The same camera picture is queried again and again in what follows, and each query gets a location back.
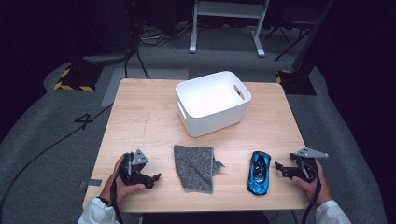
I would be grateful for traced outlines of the white metal stand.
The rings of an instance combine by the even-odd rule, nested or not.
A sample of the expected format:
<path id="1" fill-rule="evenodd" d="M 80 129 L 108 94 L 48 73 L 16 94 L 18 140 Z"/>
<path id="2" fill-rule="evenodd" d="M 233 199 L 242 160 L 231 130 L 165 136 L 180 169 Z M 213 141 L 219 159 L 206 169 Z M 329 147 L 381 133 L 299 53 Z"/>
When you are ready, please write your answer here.
<path id="1" fill-rule="evenodd" d="M 261 4 L 244 4 L 228 2 L 209 2 L 204 0 L 195 0 L 192 12 L 192 33 L 189 52 L 194 54 L 197 50 L 198 36 L 198 17 L 229 17 L 242 19 L 257 20 L 256 30 L 251 32 L 257 54 L 264 57 L 265 52 L 260 41 L 260 33 L 268 9 L 269 0 L 263 0 Z"/>

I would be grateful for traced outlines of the white plastic storage bin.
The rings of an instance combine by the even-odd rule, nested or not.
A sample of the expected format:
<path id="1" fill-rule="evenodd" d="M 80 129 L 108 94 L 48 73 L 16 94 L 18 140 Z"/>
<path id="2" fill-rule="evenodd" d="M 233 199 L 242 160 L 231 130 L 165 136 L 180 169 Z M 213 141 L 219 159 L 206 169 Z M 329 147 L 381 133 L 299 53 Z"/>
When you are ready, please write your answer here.
<path id="1" fill-rule="evenodd" d="M 179 117 L 192 137 L 200 137 L 239 122 L 252 98 L 230 71 L 183 81 L 176 86 Z"/>

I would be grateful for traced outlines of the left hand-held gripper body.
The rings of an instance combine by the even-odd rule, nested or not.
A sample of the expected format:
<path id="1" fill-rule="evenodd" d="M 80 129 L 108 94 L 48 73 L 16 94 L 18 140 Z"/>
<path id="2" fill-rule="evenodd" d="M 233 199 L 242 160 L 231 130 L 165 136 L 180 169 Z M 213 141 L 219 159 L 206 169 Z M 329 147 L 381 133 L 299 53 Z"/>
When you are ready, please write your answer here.
<path id="1" fill-rule="evenodd" d="M 120 164 L 120 178 L 127 186 L 144 184 L 149 186 L 149 177 L 143 175 L 141 171 L 149 162 L 144 153 L 138 149 L 135 153 L 125 153 Z"/>

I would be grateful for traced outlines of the black base with hazard tape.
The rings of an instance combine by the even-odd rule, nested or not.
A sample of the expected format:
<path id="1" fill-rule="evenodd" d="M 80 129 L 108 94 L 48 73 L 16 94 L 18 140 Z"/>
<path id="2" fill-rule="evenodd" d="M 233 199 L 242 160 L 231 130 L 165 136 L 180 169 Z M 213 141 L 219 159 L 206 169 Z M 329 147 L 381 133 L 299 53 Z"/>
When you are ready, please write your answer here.
<path id="1" fill-rule="evenodd" d="M 316 95 L 309 77 L 301 76 L 297 71 L 279 70 L 275 72 L 275 77 L 286 94 Z"/>
<path id="2" fill-rule="evenodd" d="M 54 86 L 54 89 L 94 91 L 103 69 L 103 66 L 85 65 L 83 67 L 75 67 L 73 64 L 69 64 L 61 74 L 59 80 Z"/>

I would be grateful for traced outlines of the person's left hand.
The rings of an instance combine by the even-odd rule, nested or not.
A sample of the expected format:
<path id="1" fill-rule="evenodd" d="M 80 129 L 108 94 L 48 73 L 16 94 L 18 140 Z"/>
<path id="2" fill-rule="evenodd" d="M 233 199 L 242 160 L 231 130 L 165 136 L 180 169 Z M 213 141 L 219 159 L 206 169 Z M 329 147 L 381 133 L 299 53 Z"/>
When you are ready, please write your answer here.
<path id="1" fill-rule="evenodd" d="M 116 203 L 120 204 L 122 201 L 128 197 L 130 194 L 138 192 L 142 189 L 145 189 L 144 184 L 135 184 L 131 186 L 127 186 L 123 183 L 123 181 L 119 178 L 116 177 L 116 173 L 118 171 L 118 168 L 123 160 L 123 156 L 120 156 L 120 158 L 117 160 L 114 166 L 114 170 L 112 174 L 109 176 L 107 182 L 105 183 L 105 186 L 103 187 L 102 192 L 99 194 L 99 196 L 109 202 L 111 202 L 111 186 L 113 184 L 113 180 L 116 180 L 117 187 L 116 187 L 116 193 L 117 193 L 117 199 Z"/>

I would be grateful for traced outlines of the dark slanted stand pole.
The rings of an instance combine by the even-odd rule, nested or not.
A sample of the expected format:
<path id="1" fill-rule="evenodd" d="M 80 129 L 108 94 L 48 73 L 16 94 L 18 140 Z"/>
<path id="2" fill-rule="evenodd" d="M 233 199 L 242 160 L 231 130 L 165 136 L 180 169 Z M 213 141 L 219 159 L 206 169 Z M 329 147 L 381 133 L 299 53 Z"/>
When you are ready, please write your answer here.
<path id="1" fill-rule="evenodd" d="M 315 25 L 315 27 L 311 31 L 309 37 L 305 41 L 305 43 L 302 46 L 300 52 L 298 53 L 298 55 L 295 58 L 293 64 L 291 65 L 291 68 L 294 71 L 297 71 L 301 67 L 301 65 L 303 64 L 303 60 L 304 60 L 305 56 L 307 55 L 307 52 L 308 52 L 309 48 L 311 47 L 312 42 L 314 41 L 314 39 L 315 39 L 319 29 L 320 29 L 320 26 L 324 22 L 324 20 L 325 20 L 327 14 L 328 14 L 333 2 L 334 2 L 334 0 L 327 0 L 326 7 L 323 9 L 321 15 L 319 16 L 317 24 Z"/>

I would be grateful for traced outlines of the grey floor tape strip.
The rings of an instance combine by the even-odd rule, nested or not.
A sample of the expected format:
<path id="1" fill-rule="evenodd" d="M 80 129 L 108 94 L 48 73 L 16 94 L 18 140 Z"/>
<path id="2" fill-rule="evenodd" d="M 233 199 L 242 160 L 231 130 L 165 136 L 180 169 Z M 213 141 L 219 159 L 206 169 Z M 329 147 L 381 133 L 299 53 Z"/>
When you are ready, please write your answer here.
<path id="1" fill-rule="evenodd" d="M 78 186 L 82 189 L 85 189 L 89 186 L 100 187 L 101 184 L 102 181 L 100 179 L 89 179 L 89 180 L 80 181 Z"/>

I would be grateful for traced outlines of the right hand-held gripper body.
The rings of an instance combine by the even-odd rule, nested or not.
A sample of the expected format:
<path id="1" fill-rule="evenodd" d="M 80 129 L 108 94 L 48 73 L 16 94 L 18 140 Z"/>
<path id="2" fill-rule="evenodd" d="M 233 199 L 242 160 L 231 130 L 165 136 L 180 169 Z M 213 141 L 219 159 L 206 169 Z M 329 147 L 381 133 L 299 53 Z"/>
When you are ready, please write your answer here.
<path id="1" fill-rule="evenodd" d="M 318 176 L 316 159 L 328 157 L 328 153 L 317 151 L 310 147 L 304 147 L 297 152 L 290 153 L 290 158 L 297 164 L 291 171 L 291 177 L 298 176 L 304 181 L 311 183 Z"/>

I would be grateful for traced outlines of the person's right hand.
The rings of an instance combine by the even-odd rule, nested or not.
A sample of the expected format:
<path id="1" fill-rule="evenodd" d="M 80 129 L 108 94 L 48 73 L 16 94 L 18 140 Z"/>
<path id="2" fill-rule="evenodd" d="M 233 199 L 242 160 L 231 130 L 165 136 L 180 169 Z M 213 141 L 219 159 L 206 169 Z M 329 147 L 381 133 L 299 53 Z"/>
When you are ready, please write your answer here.
<path id="1" fill-rule="evenodd" d="M 330 201 L 332 199 L 332 194 L 321 164 L 316 161 L 316 165 L 318 167 L 318 177 L 311 183 L 308 183 L 297 176 L 294 176 L 291 181 L 296 186 L 300 187 L 310 200 L 316 199 L 315 205 L 316 207 L 319 207 L 323 203 Z"/>

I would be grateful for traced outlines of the grey speckled cloth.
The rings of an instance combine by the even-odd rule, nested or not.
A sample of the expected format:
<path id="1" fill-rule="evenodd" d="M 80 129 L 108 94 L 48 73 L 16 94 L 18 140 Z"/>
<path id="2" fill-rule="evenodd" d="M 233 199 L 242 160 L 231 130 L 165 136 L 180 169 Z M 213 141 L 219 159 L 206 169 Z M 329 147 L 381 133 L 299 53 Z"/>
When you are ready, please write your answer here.
<path id="1" fill-rule="evenodd" d="M 175 145 L 174 157 L 183 189 L 207 194 L 214 191 L 213 176 L 224 165 L 216 160 L 213 147 Z"/>

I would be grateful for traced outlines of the blue toy car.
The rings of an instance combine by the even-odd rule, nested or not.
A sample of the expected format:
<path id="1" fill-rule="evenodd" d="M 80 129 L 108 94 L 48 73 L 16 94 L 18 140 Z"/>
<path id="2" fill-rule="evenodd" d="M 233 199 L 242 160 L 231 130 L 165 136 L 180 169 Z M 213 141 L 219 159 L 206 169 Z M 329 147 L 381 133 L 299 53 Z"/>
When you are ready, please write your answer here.
<path id="1" fill-rule="evenodd" d="M 247 190 L 253 195 L 265 195 L 269 189 L 269 165 L 271 156 L 263 151 L 254 151 L 250 158 Z"/>

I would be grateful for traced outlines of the black folding stand legs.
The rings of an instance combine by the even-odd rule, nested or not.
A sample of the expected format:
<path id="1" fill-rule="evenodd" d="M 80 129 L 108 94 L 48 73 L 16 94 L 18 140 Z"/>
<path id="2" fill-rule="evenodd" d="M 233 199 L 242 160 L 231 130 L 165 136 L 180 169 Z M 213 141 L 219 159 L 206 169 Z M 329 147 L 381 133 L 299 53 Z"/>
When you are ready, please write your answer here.
<path id="1" fill-rule="evenodd" d="M 265 37 L 268 39 L 275 31 L 280 31 L 289 46 L 284 49 L 277 57 L 276 61 L 278 61 L 284 54 L 286 54 L 290 49 L 296 46 L 302 39 L 304 39 L 307 35 L 310 35 L 312 29 L 315 27 L 317 23 L 315 21 L 302 21 L 302 20 L 289 20 L 284 19 L 280 25 L 274 27 L 271 32 Z M 299 34 L 298 37 L 290 42 L 289 38 L 286 36 L 284 29 L 298 29 Z"/>

